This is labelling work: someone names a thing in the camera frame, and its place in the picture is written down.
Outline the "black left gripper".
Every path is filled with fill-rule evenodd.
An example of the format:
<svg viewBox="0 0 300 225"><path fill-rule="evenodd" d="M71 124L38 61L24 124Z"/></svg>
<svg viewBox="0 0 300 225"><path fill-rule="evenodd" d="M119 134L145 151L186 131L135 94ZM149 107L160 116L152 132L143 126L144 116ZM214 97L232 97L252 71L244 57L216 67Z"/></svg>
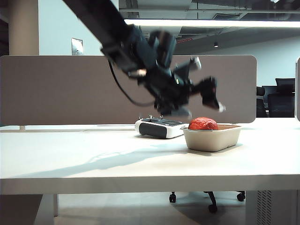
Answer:
<svg viewBox="0 0 300 225"><path fill-rule="evenodd" d="M226 107L217 100L217 81L207 77L197 85L192 85L189 72L201 70L198 56L177 65L174 70L157 66L138 78L138 84L143 85L154 97L154 108L163 116L190 117L191 112L185 107L189 95L200 94L202 105L222 113Z"/></svg>

